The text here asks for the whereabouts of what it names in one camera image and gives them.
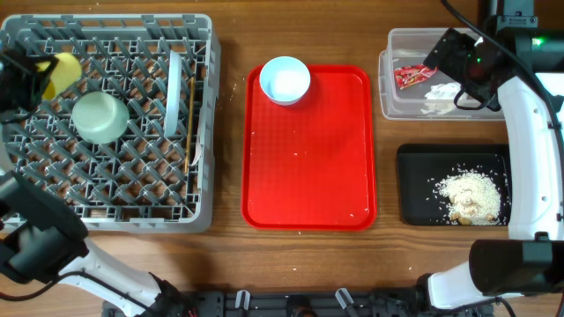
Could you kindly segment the rice food waste pile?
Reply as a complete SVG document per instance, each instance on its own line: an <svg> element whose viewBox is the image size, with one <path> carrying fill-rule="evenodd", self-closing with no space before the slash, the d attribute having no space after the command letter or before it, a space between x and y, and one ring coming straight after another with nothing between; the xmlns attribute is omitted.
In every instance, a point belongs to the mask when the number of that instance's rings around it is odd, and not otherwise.
<svg viewBox="0 0 564 317"><path fill-rule="evenodd" d="M446 176L429 177L431 193L426 200L439 203L440 219L445 225L507 225L511 198L506 172L484 165L457 164Z"/></svg>

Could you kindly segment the white plastic fork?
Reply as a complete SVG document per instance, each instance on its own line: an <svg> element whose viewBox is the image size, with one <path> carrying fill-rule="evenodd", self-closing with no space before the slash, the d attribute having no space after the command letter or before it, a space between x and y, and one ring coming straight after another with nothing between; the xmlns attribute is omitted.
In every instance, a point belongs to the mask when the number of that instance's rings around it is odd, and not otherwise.
<svg viewBox="0 0 564 317"><path fill-rule="evenodd" d="M190 166L196 166L204 152L204 146L202 145L204 130L205 130L205 108L201 107L199 118L198 118L197 138L196 138L196 144L194 149L194 155L189 164Z"/></svg>

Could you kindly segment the small green bowl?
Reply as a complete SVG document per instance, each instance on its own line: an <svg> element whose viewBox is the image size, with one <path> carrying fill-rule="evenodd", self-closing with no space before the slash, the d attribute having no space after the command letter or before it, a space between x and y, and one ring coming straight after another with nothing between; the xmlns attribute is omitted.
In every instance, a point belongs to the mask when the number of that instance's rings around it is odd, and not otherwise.
<svg viewBox="0 0 564 317"><path fill-rule="evenodd" d="M308 66L291 56L268 61L259 73L259 85L267 98L280 106L291 106L301 100L311 84Z"/></svg>

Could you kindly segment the yellow plastic cup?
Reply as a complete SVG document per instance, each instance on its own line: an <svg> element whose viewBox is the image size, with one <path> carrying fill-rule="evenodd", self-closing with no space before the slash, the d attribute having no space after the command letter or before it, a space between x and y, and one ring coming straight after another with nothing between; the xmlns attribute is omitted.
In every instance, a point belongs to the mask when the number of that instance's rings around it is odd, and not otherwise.
<svg viewBox="0 0 564 317"><path fill-rule="evenodd" d="M73 54L59 53L54 58L57 59L56 66L49 74L48 86L42 94L45 100L52 100L67 90L82 75L80 62Z"/></svg>

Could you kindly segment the light blue plate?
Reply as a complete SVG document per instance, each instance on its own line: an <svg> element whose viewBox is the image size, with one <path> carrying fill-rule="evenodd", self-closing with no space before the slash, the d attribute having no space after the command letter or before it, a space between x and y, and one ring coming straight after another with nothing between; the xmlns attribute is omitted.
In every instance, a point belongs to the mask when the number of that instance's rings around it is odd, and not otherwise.
<svg viewBox="0 0 564 317"><path fill-rule="evenodd" d="M167 108L164 121L164 136L171 137L175 134L180 111L182 59L181 56L170 52L167 83Z"/></svg>

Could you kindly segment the white napkin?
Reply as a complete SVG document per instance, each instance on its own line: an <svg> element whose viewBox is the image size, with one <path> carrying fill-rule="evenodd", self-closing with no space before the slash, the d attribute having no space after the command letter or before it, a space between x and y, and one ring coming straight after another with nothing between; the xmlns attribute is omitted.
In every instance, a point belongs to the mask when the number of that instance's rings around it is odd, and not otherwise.
<svg viewBox="0 0 564 317"><path fill-rule="evenodd" d="M448 114L456 109L454 98L460 91L459 83L432 85L425 95L426 102L421 109L423 114Z"/></svg>

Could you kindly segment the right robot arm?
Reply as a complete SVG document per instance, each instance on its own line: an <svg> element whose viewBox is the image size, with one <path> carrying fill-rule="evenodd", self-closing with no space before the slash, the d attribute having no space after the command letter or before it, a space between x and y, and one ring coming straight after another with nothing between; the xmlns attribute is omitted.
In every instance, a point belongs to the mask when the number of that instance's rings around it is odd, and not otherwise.
<svg viewBox="0 0 564 317"><path fill-rule="evenodd" d="M466 262L419 278L416 312L454 313L563 291L563 33L531 1L484 1L471 35L447 30L425 59L480 107L502 111L511 164L504 240L477 240Z"/></svg>

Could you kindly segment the wooden chopstick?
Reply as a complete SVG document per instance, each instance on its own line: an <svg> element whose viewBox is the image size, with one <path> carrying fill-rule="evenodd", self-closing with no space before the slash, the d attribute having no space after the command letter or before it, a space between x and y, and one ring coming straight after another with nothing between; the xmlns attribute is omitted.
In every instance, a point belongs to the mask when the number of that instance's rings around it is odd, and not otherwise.
<svg viewBox="0 0 564 317"><path fill-rule="evenodd" d="M186 157L184 160L184 173L189 174L189 162L191 156L191 138L193 134L193 115L194 115L194 98L196 92L196 79L192 77L189 80L189 115L187 116L187 137L186 137Z"/></svg>

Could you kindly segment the green bowl with food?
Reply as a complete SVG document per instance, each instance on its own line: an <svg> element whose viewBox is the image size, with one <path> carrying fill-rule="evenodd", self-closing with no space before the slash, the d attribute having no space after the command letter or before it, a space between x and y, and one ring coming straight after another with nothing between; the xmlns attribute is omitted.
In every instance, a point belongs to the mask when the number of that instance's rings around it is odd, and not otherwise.
<svg viewBox="0 0 564 317"><path fill-rule="evenodd" d="M71 120L78 134L91 144L108 144L127 129L130 113L125 104L104 92L90 92L74 105Z"/></svg>

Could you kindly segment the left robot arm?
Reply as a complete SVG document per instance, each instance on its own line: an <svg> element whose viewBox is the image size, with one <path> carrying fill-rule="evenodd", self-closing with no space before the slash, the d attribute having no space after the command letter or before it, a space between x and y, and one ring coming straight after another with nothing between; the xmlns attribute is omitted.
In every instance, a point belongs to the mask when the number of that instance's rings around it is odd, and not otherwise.
<svg viewBox="0 0 564 317"><path fill-rule="evenodd" d="M1 123L15 113L32 113L78 81L79 60L71 53L27 56L1 52ZM129 267L97 247L84 223L60 198L34 185L15 170L1 149L1 216L18 213L25 223L1 240L1 273L10 280L43 283L38 295L56 284L88 291L127 316L195 316L190 299L168 281Z"/></svg>

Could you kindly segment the red snack wrapper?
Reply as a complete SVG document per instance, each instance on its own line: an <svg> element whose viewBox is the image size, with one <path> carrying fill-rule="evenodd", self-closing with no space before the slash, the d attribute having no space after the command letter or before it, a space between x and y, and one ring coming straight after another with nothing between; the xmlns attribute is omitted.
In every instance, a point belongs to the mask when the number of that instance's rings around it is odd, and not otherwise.
<svg viewBox="0 0 564 317"><path fill-rule="evenodd" d="M396 68L393 73L397 87L404 90L412 85L427 81L436 71L436 68L430 69L423 64L417 64Z"/></svg>

